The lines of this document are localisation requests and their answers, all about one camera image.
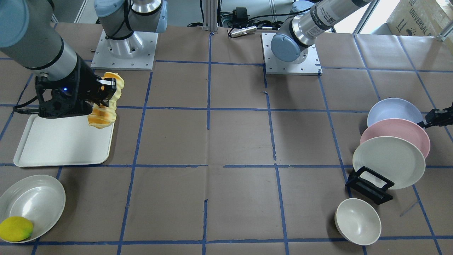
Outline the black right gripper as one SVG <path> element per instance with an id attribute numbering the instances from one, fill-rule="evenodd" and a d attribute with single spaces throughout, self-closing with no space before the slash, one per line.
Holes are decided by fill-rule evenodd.
<path id="1" fill-rule="evenodd" d="M 50 81 L 50 76 L 39 75 L 35 79 L 39 107 L 35 113 L 41 118 L 66 118 L 92 113 L 92 103 L 109 106 L 116 92 L 116 79 L 101 79 L 81 58 L 73 71 L 65 78 Z"/>

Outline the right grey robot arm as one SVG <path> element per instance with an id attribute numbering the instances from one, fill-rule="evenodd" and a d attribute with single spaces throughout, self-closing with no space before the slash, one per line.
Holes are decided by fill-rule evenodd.
<path id="1" fill-rule="evenodd" d="M 0 3 L 1 52 L 36 76 L 36 96 L 13 110 L 50 119 L 114 113 L 119 80 L 97 76 L 50 26 L 53 8 L 51 0 Z"/>

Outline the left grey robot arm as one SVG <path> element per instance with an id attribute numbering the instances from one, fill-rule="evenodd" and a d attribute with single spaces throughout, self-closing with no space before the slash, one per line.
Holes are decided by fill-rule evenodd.
<path id="1" fill-rule="evenodd" d="M 402 90 L 430 100 L 439 111 L 437 100 L 452 99 L 452 55 L 443 43 L 432 36 L 327 33 L 365 5 L 368 0 L 323 0 L 304 15 L 290 16 L 263 45 L 272 60 L 283 64 L 266 63 L 267 74 L 304 81 L 303 68 L 290 69 L 316 50 L 307 79 L 320 79 L 329 111 L 365 111 Z"/>

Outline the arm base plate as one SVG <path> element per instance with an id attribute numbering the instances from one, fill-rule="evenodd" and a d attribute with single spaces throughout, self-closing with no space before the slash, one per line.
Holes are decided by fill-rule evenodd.
<path id="1" fill-rule="evenodd" d="M 91 68 L 152 71 L 158 35 L 136 31 L 127 39 L 113 40 L 102 31 Z"/>
<path id="2" fill-rule="evenodd" d="M 302 51 L 294 62 L 285 62 L 274 56 L 271 50 L 273 33 L 262 33 L 263 57 L 267 74 L 321 75 L 323 73 L 315 45 Z"/>

